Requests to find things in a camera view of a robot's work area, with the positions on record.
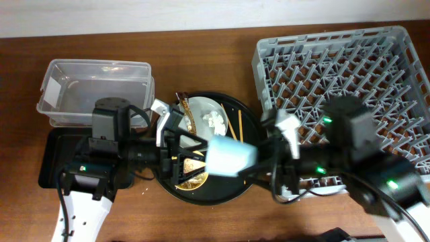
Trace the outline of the light blue cup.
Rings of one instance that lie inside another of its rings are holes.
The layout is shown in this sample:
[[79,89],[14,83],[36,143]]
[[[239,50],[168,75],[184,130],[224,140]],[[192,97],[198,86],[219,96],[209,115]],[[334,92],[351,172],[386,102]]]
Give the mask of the light blue cup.
[[238,177],[257,162],[257,147],[227,136],[213,136],[208,143],[205,172],[222,177]]

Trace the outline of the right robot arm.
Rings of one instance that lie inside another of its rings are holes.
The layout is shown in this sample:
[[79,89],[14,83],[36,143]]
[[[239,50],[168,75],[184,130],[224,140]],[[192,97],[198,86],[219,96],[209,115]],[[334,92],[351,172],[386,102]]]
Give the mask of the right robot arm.
[[305,176],[339,176],[349,196],[370,215],[389,241],[429,240],[429,189],[405,157],[383,151],[371,110],[354,96],[334,97],[323,108],[327,143],[296,141],[299,124],[285,110],[263,113],[269,133],[260,160],[271,178],[273,200],[292,204]]

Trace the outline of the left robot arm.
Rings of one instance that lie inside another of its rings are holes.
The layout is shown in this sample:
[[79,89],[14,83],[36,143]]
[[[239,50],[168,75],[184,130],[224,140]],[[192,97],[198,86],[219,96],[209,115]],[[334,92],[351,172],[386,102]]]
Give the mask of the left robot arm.
[[120,97],[96,101],[91,135],[84,136],[71,159],[54,172],[60,208],[53,241],[95,241],[117,191],[145,169],[175,185],[204,172],[183,170],[186,159],[205,160],[197,151],[208,143],[179,127],[179,108],[156,99],[151,110],[161,124],[155,138],[144,138],[131,129],[130,120],[139,115],[149,122],[145,110]]

